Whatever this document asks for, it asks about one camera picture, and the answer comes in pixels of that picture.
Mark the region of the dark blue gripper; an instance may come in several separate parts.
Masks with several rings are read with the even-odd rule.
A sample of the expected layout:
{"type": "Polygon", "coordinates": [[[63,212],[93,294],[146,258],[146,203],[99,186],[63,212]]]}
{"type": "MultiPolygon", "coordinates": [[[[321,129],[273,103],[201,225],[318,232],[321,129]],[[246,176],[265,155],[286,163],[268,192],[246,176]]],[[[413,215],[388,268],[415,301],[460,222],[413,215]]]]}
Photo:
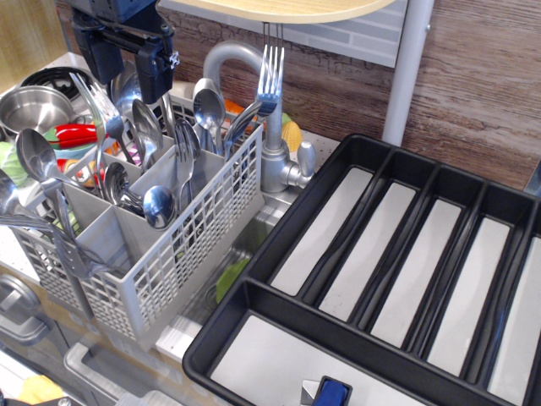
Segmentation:
{"type": "Polygon", "coordinates": [[[178,51],[174,29],[158,13],[157,1],[70,1],[75,40],[94,78],[109,84],[123,72],[120,49],[137,52],[142,101],[153,104],[171,88],[178,51]]]}

